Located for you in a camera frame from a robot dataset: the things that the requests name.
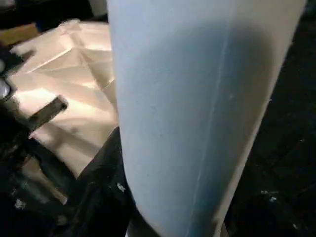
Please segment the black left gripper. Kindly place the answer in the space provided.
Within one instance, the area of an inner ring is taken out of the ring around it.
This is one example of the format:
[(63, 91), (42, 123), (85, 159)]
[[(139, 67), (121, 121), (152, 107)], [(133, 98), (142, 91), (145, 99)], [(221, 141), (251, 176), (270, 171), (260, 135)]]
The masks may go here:
[(9, 158), (25, 143), (31, 133), (51, 121), (68, 107), (60, 95), (28, 118), (19, 109), (14, 95), (15, 84), (9, 74), (22, 66), (25, 60), (10, 49), (0, 45), (0, 157)]

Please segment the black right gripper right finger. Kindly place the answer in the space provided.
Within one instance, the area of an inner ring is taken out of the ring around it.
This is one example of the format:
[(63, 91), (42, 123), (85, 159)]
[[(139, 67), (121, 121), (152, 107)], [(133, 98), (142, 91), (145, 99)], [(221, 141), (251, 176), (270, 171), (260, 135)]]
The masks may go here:
[(288, 185), (251, 153), (224, 219), (229, 237), (314, 237), (294, 212)]

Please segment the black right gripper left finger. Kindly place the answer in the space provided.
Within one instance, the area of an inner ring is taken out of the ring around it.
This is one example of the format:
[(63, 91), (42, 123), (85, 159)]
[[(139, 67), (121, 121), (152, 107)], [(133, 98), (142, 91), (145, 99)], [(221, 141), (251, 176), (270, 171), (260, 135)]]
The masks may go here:
[(116, 127), (76, 180), (66, 207), (69, 220), (58, 237), (140, 237), (143, 222), (136, 211), (123, 164)]

